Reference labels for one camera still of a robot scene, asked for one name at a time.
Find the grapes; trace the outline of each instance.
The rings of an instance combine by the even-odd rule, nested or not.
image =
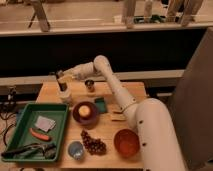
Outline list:
[[[84,147],[91,155],[102,155],[106,153],[106,144],[102,142],[100,138],[92,138],[85,130],[82,130],[81,138],[83,140]]]

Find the wooden table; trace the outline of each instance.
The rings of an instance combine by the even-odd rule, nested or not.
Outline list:
[[[123,86],[126,87],[132,95],[139,102],[146,98],[144,85],[141,82],[125,82]],[[110,113],[118,111],[119,107],[112,95],[107,83],[96,82],[95,93],[88,93],[83,82],[69,83],[68,87],[72,92],[72,105],[78,102],[89,100],[93,101],[94,98],[104,97],[107,104],[108,113],[101,114],[98,124],[87,130],[88,133],[94,138],[101,138],[107,145],[107,153],[102,156],[90,155],[85,151],[83,161],[75,161],[68,155],[67,149],[69,144],[74,140],[81,140],[80,133],[83,126],[79,125],[70,115],[65,127],[65,133],[61,146],[61,153],[59,160],[56,163],[22,163],[16,164],[16,167],[31,167],[31,168],[142,168],[141,155],[138,153],[132,158],[122,158],[114,148],[113,137],[121,129],[129,128],[126,121],[112,121],[110,119]],[[61,102],[58,96],[58,84],[55,82],[47,82],[43,84],[43,87],[37,98],[37,102]]]

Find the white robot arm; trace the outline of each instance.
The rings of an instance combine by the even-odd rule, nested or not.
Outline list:
[[[138,132],[145,171],[186,171],[171,116],[158,99],[137,103],[114,75],[108,59],[97,56],[94,62],[77,65],[64,71],[59,82],[85,79],[101,74],[105,77],[129,126]]]

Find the orange bowl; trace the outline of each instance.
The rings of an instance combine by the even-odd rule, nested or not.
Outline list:
[[[121,156],[131,157],[140,149],[138,135],[130,129],[122,129],[114,137],[114,146]]]

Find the gray chair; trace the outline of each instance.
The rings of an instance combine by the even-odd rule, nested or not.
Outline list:
[[[169,99],[177,137],[190,170],[213,171],[213,28],[208,28]]]

